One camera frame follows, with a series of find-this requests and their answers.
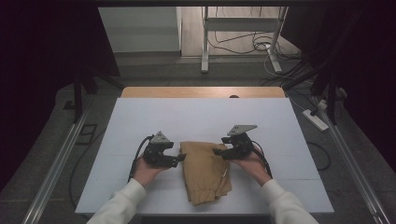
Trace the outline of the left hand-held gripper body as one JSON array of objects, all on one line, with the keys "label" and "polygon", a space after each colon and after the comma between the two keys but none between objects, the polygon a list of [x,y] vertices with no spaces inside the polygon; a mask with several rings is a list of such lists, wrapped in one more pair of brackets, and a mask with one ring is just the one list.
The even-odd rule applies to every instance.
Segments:
[{"label": "left hand-held gripper body", "polygon": [[171,142],[162,132],[157,132],[150,140],[145,148],[143,158],[152,167],[160,168],[170,166],[170,157],[165,155],[166,149],[159,149],[160,143]]}]

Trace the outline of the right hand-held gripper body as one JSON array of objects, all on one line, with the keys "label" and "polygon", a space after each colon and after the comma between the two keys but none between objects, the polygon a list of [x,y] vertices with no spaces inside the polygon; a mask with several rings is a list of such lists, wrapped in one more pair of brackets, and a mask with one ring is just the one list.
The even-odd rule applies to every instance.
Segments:
[{"label": "right hand-held gripper body", "polygon": [[234,125],[226,136],[234,138],[233,147],[229,148],[233,155],[231,160],[239,160],[247,157],[254,149],[252,141],[247,135],[247,132],[256,129],[257,125]]}]

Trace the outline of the tan pants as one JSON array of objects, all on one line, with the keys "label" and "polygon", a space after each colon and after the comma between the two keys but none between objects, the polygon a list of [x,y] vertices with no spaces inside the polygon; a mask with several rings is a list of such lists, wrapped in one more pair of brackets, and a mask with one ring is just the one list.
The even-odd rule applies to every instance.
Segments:
[{"label": "tan pants", "polygon": [[182,162],[183,178],[188,200],[194,206],[214,202],[232,190],[230,163],[217,156],[214,149],[225,150],[226,146],[207,142],[180,143],[180,152],[186,155]]}]

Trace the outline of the person's left hand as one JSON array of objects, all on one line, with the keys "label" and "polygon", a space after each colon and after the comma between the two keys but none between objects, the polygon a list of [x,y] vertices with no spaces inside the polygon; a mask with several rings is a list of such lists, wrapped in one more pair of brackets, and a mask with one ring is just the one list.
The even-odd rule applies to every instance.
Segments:
[{"label": "person's left hand", "polygon": [[151,167],[142,157],[139,157],[134,169],[134,180],[141,186],[147,187],[159,173],[166,170],[166,167]]}]

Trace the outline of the white power strip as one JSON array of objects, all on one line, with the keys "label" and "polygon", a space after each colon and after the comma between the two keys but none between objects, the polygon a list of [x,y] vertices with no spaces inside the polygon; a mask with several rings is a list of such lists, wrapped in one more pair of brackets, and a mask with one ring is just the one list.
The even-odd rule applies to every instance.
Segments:
[{"label": "white power strip", "polygon": [[327,131],[329,129],[329,126],[316,115],[315,111],[311,111],[310,109],[306,109],[303,112],[303,116],[306,119],[308,119],[321,132],[325,132],[325,131]]}]

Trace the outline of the black stand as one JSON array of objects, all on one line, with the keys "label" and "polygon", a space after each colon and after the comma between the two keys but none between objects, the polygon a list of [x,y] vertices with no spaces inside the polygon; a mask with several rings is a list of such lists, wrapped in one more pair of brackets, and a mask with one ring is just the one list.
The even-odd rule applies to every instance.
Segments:
[{"label": "black stand", "polygon": [[311,92],[314,95],[322,94],[327,91],[327,116],[330,119],[332,125],[336,124],[335,119],[335,101],[336,101],[336,74],[331,68],[321,66],[314,70],[297,77],[293,81],[286,83],[282,86],[284,91],[293,88],[294,86],[306,81],[307,79],[318,76],[311,87]]},{"label": "black stand", "polygon": [[113,85],[119,90],[123,90],[125,86],[115,80],[114,78],[107,76],[105,73],[89,66],[83,72],[77,72],[74,74],[74,104],[71,105],[67,102],[64,105],[64,109],[73,109],[75,111],[74,123],[77,123],[82,117],[83,105],[82,105],[82,89],[88,94],[96,94],[99,90],[95,77],[101,78],[103,81]]}]

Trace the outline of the aluminium rail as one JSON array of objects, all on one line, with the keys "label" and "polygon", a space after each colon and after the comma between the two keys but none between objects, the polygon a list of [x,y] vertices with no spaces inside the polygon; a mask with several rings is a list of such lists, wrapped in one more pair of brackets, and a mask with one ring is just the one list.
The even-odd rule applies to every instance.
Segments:
[{"label": "aluminium rail", "polygon": [[332,121],[324,112],[321,113],[321,116],[329,126],[332,139],[336,144],[338,151],[352,176],[352,179],[357,185],[357,188],[371,214],[371,217],[374,219],[376,224],[392,224],[385,207],[380,202],[374,188],[358,165],[349,145],[347,144],[346,139],[343,135],[341,135],[338,127],[332,123]]},{"label": "aluminium rail", "polygon": [[38,224],[88,115],[88,111],[83,112],[72,124],[21,224]]}]

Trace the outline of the white metal stand frame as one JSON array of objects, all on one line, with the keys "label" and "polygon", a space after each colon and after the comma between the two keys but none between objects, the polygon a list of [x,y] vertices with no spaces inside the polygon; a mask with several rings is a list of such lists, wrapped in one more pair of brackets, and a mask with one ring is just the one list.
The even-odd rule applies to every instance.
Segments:
[{"label": "white metal stand frame", "polygon": [[270,62],[277,74],[282,73],[281,66],[276,56],[276,43],[281,33],[284,19],[286,17],[287,7],[279,9],[276,18],[210,18],[208,16],[208,7],[204,7],[204,42],[202,50],[201,72],[208,72],[208,33],[209,32],[266,32],[272,33],[273,38],[270,45],[267,45],[267,53]]}]

